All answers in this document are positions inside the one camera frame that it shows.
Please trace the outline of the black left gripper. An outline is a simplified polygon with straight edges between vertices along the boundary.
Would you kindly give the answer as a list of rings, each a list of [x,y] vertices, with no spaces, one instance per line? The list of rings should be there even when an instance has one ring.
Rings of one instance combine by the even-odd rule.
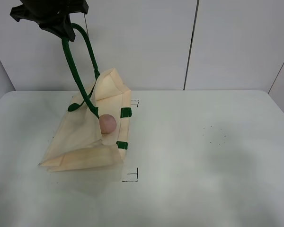
[[[23,0],[13,7],[10,16],[17,22],[29,20],[39,23],[39,27],[59,38],[75,40],[70,14],[87,14],[89,5],[85,0]]]

